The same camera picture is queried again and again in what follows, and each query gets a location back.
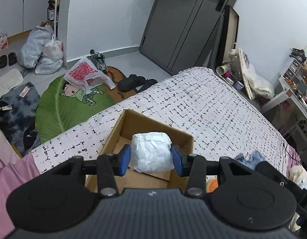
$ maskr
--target bed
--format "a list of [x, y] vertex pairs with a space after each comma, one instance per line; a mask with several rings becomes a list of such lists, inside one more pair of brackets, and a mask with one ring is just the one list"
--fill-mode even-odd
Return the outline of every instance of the bed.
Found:
[[246, 158], [259, 151], [286, 175], [287, 142], [263, 115], [213, 70], [187, 69], [138, 93], [32, 150], [43, 173], [76, 155], [96, 159], [124, 109], [180, 129], [194, 137], [194, 153], [207, 160]]

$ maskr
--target cartoon character's head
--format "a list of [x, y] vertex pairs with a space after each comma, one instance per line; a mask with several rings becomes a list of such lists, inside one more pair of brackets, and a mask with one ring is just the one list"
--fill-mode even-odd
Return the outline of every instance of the cartoon character's head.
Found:
[[64, 95], [70, 97], [78, 92], [79, 88], [66, 82], [63, 85]]

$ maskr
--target leaf-shaped rug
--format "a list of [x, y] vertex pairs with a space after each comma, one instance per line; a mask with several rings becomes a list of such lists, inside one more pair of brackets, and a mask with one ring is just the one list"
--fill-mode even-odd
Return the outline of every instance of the leaf-shaped rug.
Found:
[[[115, 84], [126, 78], [113, 67], [108, 67], [107, 75]], [[63, 76], [56, 78], [42, 94], [36, 110], [35, 127], [41, 136], [41, 143], [135, 94], [136, 89], [122, 93], [117, 87], [110, 90], [106, 84], [102, 84], [86, 95], [66, 83]]]

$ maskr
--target metal screw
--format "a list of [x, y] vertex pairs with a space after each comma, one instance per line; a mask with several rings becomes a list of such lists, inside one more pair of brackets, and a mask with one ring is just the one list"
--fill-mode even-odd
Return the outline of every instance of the metal screw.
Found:
[[200, 196], [203, 191], [200, 188], [189, 188], [188, 193], [191, 196]]
[[100, 193], [104, 196], [110, 197], [116, 194], [116, 190], [114, 188], [103, 188]]

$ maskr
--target cardboard box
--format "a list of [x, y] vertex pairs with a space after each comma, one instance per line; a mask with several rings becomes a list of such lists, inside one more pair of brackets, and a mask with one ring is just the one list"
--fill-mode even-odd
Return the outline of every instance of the cardboard box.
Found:
[[[178, 145], [184, 154], [189, 155], [193, 152], [193, 137], [191, 135], [133, 110], [124, 110], [100, 154], [111, 152], [117, 154], [125, 144], [131, 144], [132, 135], [154, 131], [166, 133], [172, 143]], [[184, 191], [187, 183], [187, 177], [178, 177], [175, 169], [155, 174], [139, 173], [128, 169], [125, 176], [115, 176], [115, 180], [120, 193], [124, 188], [181, 188]], [[97, 192], [96, 175], [88, 177], [86, 187], [92, 192]]]

